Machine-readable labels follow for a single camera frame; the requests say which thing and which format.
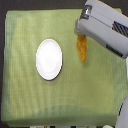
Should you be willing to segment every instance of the white plate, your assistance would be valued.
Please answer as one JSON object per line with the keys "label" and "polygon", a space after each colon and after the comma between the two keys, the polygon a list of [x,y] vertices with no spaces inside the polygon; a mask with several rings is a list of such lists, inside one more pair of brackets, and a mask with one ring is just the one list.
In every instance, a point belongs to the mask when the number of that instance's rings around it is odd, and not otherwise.
{"label": "white plate", "polygon": [[62,52],[58,43],[52,39],[44,40],[37,49],[36,68],[46,80],[54,79],[62,66]]}

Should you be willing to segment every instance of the fabric surface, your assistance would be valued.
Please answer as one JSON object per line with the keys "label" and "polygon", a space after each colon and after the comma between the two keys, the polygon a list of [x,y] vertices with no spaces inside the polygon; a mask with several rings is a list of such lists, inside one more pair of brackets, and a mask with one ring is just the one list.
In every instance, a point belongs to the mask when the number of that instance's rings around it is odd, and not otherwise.
{"label": "fabric surface", "polygon": [[[2,121],[10,126],[115,125],[128,95],[126,61],[88,40],[87,59],[76,49],[75,20],[80,10],[9,11],[2,93]],[[40,43],[54,39],[61,47],[60,74],[46,81],[35,57]]]}

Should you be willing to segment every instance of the gray floor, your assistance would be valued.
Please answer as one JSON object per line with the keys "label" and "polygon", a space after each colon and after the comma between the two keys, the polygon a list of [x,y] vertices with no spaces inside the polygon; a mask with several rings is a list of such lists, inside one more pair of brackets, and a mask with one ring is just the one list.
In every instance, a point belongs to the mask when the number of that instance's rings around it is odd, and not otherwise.
{"label": "gray floor", "polygon": [[[106,4],[121,8],[128,16],[127,0],[101,0]],[[0,103],[2,100],[2,80],[5,43],[5,17],[8,10],[43,10],[43,9],[82,9],[86,0],[0,0]],[[6,128],[0,122],[0,128]]]}

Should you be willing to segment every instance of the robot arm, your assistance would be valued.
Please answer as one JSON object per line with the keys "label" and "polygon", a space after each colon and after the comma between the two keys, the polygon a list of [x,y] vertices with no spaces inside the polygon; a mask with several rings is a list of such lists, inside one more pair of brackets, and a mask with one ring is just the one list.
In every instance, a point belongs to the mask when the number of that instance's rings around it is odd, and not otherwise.
{"label": "robot arm", "polygon": [[123,59],[128,56],[128,17],[98,0],[86,2],[74,32],[93,38]]}

